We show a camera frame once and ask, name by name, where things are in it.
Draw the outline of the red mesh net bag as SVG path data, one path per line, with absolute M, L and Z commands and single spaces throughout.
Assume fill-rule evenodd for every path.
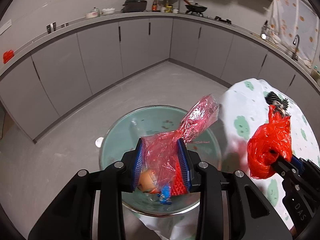
M 173 185 L 171 187 L 170 194 L 171 196 L 181 196 L 187 193 L 188 190 L 184 185 L 180 164 L 177 160 L 175 165 L 175 178 L 173 179 Z

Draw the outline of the red plastic bag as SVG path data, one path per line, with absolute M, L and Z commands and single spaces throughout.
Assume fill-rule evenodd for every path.
M 281 116 L 275 105 L 269 106 L 268 123 L 256 130 L 247 143 L 247 162 L 250 176 L 267 179 L 276 172 L 271 165 L 281 155 L 285 160 L 292 158 L 290 116 Z

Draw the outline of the red blue snack wrapper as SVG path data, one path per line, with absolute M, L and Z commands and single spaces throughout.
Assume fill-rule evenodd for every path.
M 161 188 L 161 191 L 157 193 L 157 197 L 159 198 L 159 202 L 163 205 L 171 205 L 171 191 L 170 191 L 170 186 L 164 185 Z

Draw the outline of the kitchen faucet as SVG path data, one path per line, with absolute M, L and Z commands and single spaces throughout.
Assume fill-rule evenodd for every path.
M 298 47 L 299 47 L 299 41 L 300 41 L 300 36 L 298 34 L 295 35 L 295 38 L 292 42 L 293 46 L 294 46 L 294 50 L 293 50 L 293 54 L 292 54 L 292 59 L 294 61 L 298 61 Z

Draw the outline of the grey kitchen cabinets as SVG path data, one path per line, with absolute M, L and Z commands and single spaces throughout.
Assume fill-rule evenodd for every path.
M 252 34 L 191 16 L 112 16 L 77 23 L 22 49 L 1 68 L 1 103 L 32 140 L 103 89 L 170 60 L 225 85 L 263 79 L 302 109 L 319 135 L 319 86 Z

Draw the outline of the orange paper cup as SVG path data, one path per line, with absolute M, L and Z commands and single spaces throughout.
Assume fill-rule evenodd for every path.
M 145 170 L 140 174 L 138 189 L 143 193 L 156 194 L 157 182 L 154 170 Z

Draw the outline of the white paper scrap on floor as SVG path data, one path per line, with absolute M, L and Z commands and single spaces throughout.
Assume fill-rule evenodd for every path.
M 96 139 L 95 145 L 97 146 L 97 148 L 101 148 L 103 144 L 103 140 L 104 140 L 104 137 L 99 137 L 98 139 Z

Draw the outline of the green cloud pattern tablecloth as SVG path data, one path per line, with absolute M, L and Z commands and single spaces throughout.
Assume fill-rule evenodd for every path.
M 218 120 L 222 107 L 207 95 L 186 114 L 178 129 L 142 138 L 137 187 L 157 194 L 163 204 L 172 196 L 198 192 L 197 239 L 319 239 L 319 167 L 293 155 L 288 100 L 269 92 L 264 103 L 268 121 L 245 145 L 249 173 L 221 172 L 187 150 L 188 143 Z M 275 174 L 283 179 L 283 204 L 295 233 L 287 230 L 252 182 Z

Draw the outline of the dish rack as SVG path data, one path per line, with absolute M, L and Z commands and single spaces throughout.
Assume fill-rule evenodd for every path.
M 263 40 L 269 41 L 271 37 L 271 33 L 272 33 L 271 27 L 268 23 L 268 20 L 266 20 L 261 28 L 260 37 Z

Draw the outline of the orange patterned window curtain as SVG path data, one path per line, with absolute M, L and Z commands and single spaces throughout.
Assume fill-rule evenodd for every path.
M 319 18 L 302 0 L 273 0 L 269 25 L 272 41 L 293 52 L 295 35 L 300 36 L 298 59 L 310 67 L 319 42 Z

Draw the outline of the white bowl on counter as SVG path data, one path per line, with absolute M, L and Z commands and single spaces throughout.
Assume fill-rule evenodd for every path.
M 105 15 L 114 14 L 115 11 L 116 11 L 115 8 L 105 8 L 105 9 L 101 10 L 101 13 L 102 13 L 102 15 L 105 16 Z

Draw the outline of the black wok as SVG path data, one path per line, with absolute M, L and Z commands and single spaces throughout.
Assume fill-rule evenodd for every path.
M 202 16 L 203 13 L 207 10 L 207 7 L 199 5 L 197 3 L 191 3 L 188 0 L 184 0 L 186 12 L 185 14 L 194 14 Z

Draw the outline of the white lidded pot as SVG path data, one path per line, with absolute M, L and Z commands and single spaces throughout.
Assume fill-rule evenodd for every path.
M 85 15 L 86 19 L 97 18 L 100 16 L 100 10 L 94 7 L 90 12 Z

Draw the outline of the black rice cooker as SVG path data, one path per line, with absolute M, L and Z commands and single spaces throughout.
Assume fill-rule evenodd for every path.
M 122 12 L 144 12 L 146 10 L 146 0 L 126 0 L 123 4 Z

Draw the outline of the red object on counter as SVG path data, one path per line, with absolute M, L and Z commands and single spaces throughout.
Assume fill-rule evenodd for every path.
M 3 53 L 3 63 L 6 64 L 10 59 L 14 57 L 14 51 L 9 50 Z

